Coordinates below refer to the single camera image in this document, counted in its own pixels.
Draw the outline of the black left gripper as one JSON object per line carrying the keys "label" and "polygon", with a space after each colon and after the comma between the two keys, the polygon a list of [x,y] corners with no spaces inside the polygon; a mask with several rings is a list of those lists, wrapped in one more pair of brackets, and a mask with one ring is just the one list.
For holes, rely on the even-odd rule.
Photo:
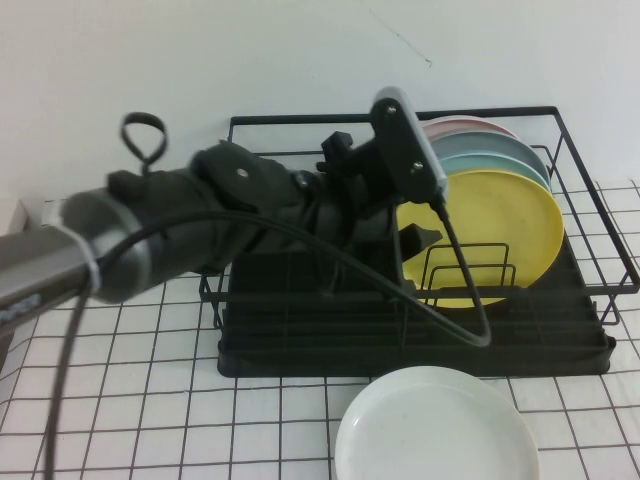
{"label": "black left gripper", "polygon": [[[315,234],[357,256],[371,256],[391,241],[398,199],[378,145],[371,139],[355,147],[350,134],[336,131],[322,150]],[[400,254],[415,257],[440,240],[440,231],[411,223],[399,231]]]}

